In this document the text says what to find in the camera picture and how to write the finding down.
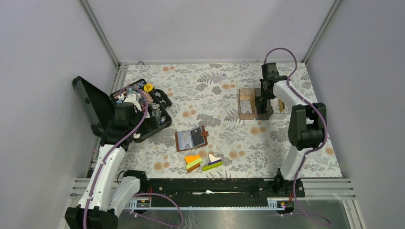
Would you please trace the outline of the black VIP credit card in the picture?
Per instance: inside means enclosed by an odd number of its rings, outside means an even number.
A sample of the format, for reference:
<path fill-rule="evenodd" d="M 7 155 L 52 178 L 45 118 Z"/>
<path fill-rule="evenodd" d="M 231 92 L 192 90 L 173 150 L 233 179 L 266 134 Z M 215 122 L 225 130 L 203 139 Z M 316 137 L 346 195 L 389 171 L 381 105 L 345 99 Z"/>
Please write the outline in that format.
<path fill-rule="evenodd" d="M 195 147 L 202 146 L 206 143 L 205 136 L 202 136 L 201 132 L 203 132 L 201 127 L 195 128 L 191 131 L 192 141 Z"/>

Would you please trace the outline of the brown leather card holder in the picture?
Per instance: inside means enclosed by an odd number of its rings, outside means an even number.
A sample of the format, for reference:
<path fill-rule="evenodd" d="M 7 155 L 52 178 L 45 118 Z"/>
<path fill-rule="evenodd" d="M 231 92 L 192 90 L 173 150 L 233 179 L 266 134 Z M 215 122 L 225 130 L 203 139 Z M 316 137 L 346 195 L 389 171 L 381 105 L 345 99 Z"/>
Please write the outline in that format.
<path fill-rule="evenodd" d="M 177 152 L 183 152 L 208 145 L 209 132 L 202 125 L 189 131 L 176 132 L 174 136 Z"/>

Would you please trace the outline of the silver VIP credit card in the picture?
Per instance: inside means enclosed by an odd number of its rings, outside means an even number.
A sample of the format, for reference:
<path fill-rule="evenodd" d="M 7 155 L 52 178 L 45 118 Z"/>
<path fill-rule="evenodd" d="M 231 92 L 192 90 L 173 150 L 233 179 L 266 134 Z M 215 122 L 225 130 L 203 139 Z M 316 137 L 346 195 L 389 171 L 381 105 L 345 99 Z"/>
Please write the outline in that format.
<path fill-rule="evenodd" d="M 179 150 L 188 150 L 193 147 L 192 136 L 190 132 L 183 131 L 177 133 Z"/>

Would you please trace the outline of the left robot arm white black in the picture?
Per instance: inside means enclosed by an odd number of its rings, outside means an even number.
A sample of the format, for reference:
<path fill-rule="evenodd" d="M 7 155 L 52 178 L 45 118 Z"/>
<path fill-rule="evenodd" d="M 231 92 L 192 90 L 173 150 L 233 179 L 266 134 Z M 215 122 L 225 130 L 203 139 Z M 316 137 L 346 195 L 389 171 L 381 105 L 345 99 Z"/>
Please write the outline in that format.
<path fill-rule="evenodd" d="M 72 229 L 116 229 L 118 218 L 133 197 L 148 191 L 147 181 L 135 176 L 124 177 L 111 192 L 115 173 L 124 158 L 125 140 L 133 135 L 146 115 L 131 102 L 116 105 L 108 128 L 102 133 L 99 159 L 84 194 L 76 207 L 68 207 L 64 218 Z"/>

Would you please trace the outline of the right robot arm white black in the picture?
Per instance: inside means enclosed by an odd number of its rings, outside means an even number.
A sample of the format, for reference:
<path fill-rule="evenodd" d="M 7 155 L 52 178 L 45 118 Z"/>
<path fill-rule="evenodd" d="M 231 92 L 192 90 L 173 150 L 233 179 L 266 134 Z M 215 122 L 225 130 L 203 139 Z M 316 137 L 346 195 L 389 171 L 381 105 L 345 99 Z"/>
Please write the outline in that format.
<path fill-rule="evenodd" d="M 270 101 L 276 98 L 290 111 L 288 140 L 291 146 L 277 173 L 281 179 L 274 183 L 275 193 L 285 197 L 293 190 L 290 180 L 299 177 L 305 157 L 326 144 L 326 106 L 312 103 L 301 95 L 287 76 L 278 73 L 275 63 L 263 64 L 261 70 L 260 88 L 255 95 L 258 113 L 272 115 Z"/>

